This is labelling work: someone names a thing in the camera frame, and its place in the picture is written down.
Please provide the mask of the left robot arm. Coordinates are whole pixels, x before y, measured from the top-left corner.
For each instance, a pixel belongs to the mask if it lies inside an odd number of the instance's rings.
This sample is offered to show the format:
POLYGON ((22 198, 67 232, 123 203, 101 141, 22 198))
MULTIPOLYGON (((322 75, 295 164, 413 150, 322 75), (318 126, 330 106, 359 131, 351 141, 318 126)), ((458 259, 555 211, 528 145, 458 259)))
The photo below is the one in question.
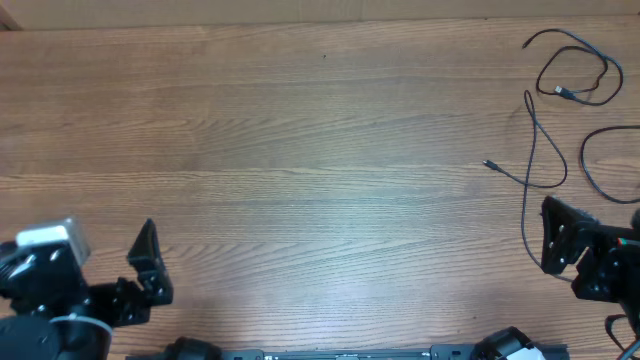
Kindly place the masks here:
POLYGON ((78 222, 30 225, 1 245, 1 296, 13 315, 1 320, 4 359, 105 359, 113 331, 145 324, 154 307, 173 301, 157 228, 147 219, 127 254, 134 281, 91 285, 90 256, 78 222))

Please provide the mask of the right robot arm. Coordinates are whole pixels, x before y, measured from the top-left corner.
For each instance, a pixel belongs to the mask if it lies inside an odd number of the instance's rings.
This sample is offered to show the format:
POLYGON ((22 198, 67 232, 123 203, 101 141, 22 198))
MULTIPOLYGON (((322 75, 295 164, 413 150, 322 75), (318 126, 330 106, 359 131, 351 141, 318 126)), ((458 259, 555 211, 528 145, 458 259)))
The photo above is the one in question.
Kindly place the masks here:
MULTIPOLYGON (((618 359, 639 359, 639 209, 632 227, 602 224, 589 213, 547 196, 541 205, 543 250, 541 269, 559 276, 567 265, 576 265, 570 280, 578 299, 617 303, 623 314, 605 319, 605 330, 622 350, 618 359), (613 323, 626 319, 635 335, 623 346, 613 333, 613 323)), ((568 359, 566 347, 535 344, 515 327, 498 331, 477 343, 469 359, 568 359)))

